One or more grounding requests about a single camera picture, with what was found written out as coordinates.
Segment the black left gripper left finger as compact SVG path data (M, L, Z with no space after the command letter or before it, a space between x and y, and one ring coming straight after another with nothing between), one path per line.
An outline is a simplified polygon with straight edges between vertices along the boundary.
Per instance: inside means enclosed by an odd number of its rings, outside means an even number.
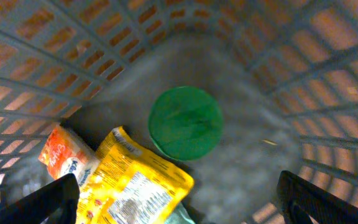
M67 174L0 209L0 223L42 223L56 210L62 215L58 223L76 223L80 189L74 174Z

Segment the green lid jar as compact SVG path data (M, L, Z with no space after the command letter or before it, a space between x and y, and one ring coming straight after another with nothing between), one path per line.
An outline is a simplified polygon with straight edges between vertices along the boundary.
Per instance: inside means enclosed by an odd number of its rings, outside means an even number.
M176 161L194 161L219 144L224 118L209 93L194 86L179 86L155 100L147 127L162 154Z

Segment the mint green tissue packet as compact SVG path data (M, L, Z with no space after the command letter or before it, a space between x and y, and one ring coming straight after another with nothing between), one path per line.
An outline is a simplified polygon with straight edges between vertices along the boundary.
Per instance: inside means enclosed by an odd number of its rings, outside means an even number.
M195 222L190 218L186 208L180 202L164 221L164 224L195 224Z

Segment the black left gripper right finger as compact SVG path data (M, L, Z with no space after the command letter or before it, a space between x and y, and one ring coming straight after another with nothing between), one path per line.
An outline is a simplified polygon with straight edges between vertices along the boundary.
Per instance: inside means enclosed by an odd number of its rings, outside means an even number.
M283 170L277 184L286 224L358 224L358 208Z

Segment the yellow snack packet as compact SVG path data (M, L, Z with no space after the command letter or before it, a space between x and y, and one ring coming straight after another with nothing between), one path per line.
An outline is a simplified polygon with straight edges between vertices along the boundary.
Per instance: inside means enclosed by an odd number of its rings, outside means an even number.
M77 224L164 223L190 193L193 178L114 128L96 151L98 168L80 193Z

